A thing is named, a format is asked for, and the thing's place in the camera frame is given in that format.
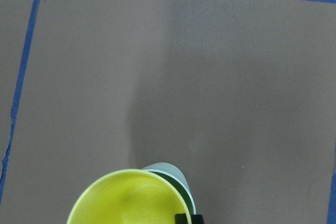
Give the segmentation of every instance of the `plastic cup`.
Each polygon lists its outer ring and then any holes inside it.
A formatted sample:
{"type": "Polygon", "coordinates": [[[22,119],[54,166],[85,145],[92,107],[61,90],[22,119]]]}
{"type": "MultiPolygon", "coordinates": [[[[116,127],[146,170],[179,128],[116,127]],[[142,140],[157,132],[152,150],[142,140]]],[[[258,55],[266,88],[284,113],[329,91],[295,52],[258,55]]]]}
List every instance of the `plastic cup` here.
{"type": "Polygon", "coordinates": [[[175,224],[188,207],[175,187],[155,173],[125,169],[89,186],[75,203],[67,224],[175,224]]]}
{"type": "Polygon", "coordinates": [[[169,163],[155,163],[142,169],[158,174],[171,183],[183,197],[189,212],[194,215],[196,214],[194,199],[191,195],[187,180],[180,169],[169,163]]]}

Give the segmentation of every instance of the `yellow bowl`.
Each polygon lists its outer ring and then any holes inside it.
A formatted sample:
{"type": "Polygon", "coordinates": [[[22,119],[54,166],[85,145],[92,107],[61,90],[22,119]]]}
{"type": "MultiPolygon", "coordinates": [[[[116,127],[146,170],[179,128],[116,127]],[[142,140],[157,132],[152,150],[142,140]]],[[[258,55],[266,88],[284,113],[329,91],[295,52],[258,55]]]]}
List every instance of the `yellow bowl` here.
{"type": "Polygon", "coordinates": [[[175,224],[175,214],[191,217],[179,192],[159,175],[119,170],[89,186],[75,203],[67,224],[175,224]]]}

